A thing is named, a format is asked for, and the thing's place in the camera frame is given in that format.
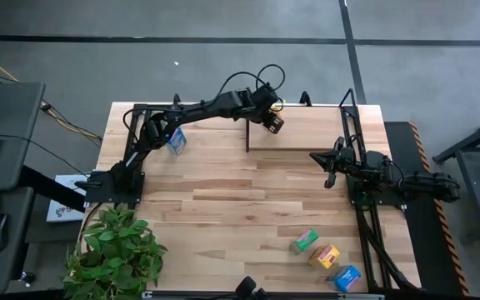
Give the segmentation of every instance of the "green box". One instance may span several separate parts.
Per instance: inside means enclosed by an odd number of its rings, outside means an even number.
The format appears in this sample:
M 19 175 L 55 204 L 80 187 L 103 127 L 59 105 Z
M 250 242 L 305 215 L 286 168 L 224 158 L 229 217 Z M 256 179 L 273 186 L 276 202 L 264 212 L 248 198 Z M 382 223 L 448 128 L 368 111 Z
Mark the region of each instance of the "green box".
M 290 250 L 296 254 L 302 253 L 307 250 L 307 248 L 310 247 L 310 245 L 312 245 L 318 238 L 319 236 L 314 229 L 309 228 L 300 237 L 292 242 L 290 245 Z

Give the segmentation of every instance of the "white paper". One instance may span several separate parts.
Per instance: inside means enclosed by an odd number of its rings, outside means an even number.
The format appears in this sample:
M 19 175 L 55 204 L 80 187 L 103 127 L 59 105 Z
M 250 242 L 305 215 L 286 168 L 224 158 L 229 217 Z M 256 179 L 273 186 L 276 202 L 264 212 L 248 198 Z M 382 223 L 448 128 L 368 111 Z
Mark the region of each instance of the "white paper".
M 77 175 L 57 175 L 55 177 L 57 183 L 62 184 L 66 188 L 77 188 L 75 186 L 76 182 L 87 181 L 87 177 L 81 174 Z M 77 188 L 75 192 L 85 195 L 86 191 L 81 188 Z M 78 221 L 83 220 L 84 214 L 78 212 L 70 207 L 65 207 L 61 203 L 51 200 L 49 203 L 49 209 L 47 210 L 47 222 L 68 222 L 68 221 Z

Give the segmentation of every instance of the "blue box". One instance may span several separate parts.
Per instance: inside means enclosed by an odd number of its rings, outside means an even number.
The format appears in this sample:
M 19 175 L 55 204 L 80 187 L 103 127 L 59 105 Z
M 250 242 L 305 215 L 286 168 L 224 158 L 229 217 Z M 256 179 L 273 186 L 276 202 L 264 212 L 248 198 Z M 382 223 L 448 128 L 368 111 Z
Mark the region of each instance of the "blue box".
M 166 143 L 167 149 L 170 153 L 179 155 L 181 151 L 184 149 L 184 145 L 187 144 L 187 139 L 184 137 L 183 130 L 180 127 L 175 129 L 173 132 L 172 138 Z
M 347 293 L 360 277 L 360 272 L 354 266 L 341 266 L 325 280 L 328 283 L 334 283 L 338 290 Z

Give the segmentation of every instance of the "yellow black striped tape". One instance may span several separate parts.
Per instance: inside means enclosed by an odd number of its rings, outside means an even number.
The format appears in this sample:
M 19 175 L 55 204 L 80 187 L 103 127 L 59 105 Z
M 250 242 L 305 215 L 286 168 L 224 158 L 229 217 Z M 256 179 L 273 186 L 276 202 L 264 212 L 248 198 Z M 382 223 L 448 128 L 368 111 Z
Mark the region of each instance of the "yellow black striped tape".
M 420 134 L 418 132 L 418 128 L 414 122 L 409 122 L 410 128 L 414 132 L 414 139 L 416 139 L 417 150 L 420 152 L 420 157 L 422 158 L 423 167 L 425 171 L 431 172 L 431 168 L 427 162 L 427 155 L 425 155 L 425 150 L 423 150 L 423 145 L 420 140 Z M 468 285 L 466 284 L 466 279 L 464 279 L 463 268 L 461 267 L 460 260 L 458 259 L 457 250 L 455 249 L 455 243 L 453 242 L 453 238 L 451 237 L 451 233 L 449 232 L 448 221 L 446 220 L 446 215 L 443 213 L 442 203 L 437 199 L 434 199 L 434 204 L 437 209 L 438 219 L 442 223 L 442 230 L 443 235 L 446 238 L 447 248 L 451 253 L 451 259 L 455 264 L 455 271 L 458 274 L 458 281 L 460 282 L 460 286 L 462 288 L 462 294 L 464 296 L 469 296 L 470 293 L 468 291 Z

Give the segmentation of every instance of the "blue cube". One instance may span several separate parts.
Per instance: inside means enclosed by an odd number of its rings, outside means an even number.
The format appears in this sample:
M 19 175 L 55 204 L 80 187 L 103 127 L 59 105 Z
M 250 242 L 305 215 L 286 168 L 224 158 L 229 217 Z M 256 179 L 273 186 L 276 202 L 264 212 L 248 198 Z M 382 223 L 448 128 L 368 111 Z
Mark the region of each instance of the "blue cube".
M 334 283 L 338 290 L 347 293 L 360 277 L 360 272 L 354 266 L 342 266 L 333 275 L 327 277 L 326 281 Z

